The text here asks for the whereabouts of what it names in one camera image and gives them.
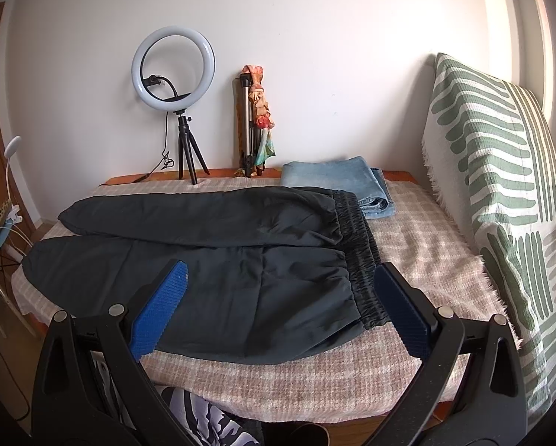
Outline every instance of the pillow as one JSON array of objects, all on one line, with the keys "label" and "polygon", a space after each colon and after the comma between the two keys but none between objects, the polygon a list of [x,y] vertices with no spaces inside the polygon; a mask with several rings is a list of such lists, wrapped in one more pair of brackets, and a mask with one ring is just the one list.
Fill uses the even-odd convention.
[{"label": "pillow", "polygon": [[555,149],[532,92],[442,53],[435,69],[425,163],[523,339],[531,426],[556,397]]}]

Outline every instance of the black pants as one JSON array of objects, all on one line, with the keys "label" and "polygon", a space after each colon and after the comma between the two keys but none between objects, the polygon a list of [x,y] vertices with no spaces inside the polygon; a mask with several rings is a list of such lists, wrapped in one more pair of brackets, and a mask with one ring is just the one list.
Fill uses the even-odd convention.
[{"label": "black pants", "polygon": [[98,196],[59,216],[80,236],[37,243],[27,279],[75,316],[127,303],[169,259],[189,285],[157,349],[280,363],[388,318],[372,287],[377,247],[353,194],[259,187]]}]

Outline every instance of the white lamp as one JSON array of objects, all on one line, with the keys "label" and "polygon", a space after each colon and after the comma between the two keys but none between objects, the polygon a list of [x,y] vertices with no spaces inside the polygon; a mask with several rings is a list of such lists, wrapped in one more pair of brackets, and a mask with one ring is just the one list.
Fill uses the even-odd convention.
[{"label": "white lamp", "polygon": [[[9,168],[10,168],[9,162],[11,161],[11,158],[17,151],[18,147],[20,147],[20,142],[21,142],[21,137],[19,135],[15,136],[13,139],[11,139],[11,141],[9,141],[9,144],[5,146],[5,152],[3,152],[3,155],[7,160],[7,166],[5,167],[5,183],[7,185],[7,197],[9,198],[10,201],[11,201],[11,189],[9,187]],[[17,214],[19,211],[20,211],[20,206],[16,204],[12,206],[11,211],[9,212],[8,217],[11,218],[11,220],[14,223],[21,223],[22,217],[18,216]]]}]

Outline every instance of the ring light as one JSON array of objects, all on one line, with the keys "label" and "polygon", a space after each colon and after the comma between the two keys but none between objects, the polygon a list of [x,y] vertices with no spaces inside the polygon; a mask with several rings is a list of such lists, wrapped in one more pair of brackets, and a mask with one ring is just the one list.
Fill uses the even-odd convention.
[{"label": "ring light", "polygon": [[[145,86],[143,78],[143,61],[146,58],[148,51],[157,41],[166,37],[171,37],[172,35],[186,37],[196,44],[203,58],[203,74],[193,92],[187,94],[187,96],[179,100],[168,101],[156,97]],[[133,80],[133,87],[135,88],[137,95],[150,107],[166,112],[175,112],[192,106],[205,94],[212,83],[215,68],[216,60],[213,55],[212,46],[201,33],[192,30],[191,28],[171,25],[152,32],[148,35],[148,37],[146,37],[142,44],[137,47],[137,52],[135,53],[133,63],[131,64],[131,80]]]}]

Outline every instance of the light blue denim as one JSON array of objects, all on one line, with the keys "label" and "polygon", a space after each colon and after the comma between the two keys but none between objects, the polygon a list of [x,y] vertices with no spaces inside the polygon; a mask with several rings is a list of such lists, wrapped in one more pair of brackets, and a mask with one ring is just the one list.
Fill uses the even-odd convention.
[{"label": "light blue denim", "polygon": [[360,156],[326,163],[290,162],[282,167],[280,185],[350,191],[356,194],[367,219],[391,216],[395,212],[383,173],[378,168],[371,169]]}]

